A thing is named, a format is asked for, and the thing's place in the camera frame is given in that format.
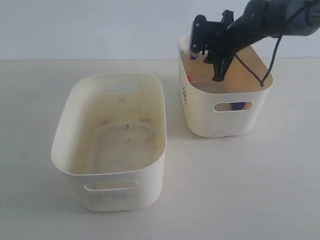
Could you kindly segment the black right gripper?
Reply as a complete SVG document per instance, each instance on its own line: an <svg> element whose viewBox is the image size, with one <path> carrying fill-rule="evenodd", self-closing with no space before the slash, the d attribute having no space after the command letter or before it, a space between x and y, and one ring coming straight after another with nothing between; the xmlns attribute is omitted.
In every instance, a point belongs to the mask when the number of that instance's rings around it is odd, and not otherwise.
<svg viewBox="0 0 320 240"><path fill-rule="evenodd" d="M234 12L225 10L221 21L208 21L202 14L194 18L189 51L191 54L208 51L203 62L213 64L214 82L224 81L237 52L266 37L268 11L245 10L242 16L234 19Z"/></svg>

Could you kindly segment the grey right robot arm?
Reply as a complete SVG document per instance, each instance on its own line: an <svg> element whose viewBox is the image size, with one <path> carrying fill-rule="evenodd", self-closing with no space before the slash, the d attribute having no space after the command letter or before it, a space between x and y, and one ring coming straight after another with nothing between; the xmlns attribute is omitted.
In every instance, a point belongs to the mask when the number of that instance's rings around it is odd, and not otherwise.
<svg viewBox="0 0 320 240"><path fill-rule="evenodd" d="M204 56L204 63L213 66L212 80L222 82L238 52L265 39L277 40L269 68L263 78L254 77L264 85L275 62L284 36L305 37L320 28L318 0L250 0L243 14L234 18L226 9L220 21L209 21L198 14L191 25L188 53L192 60Z"/></svg>

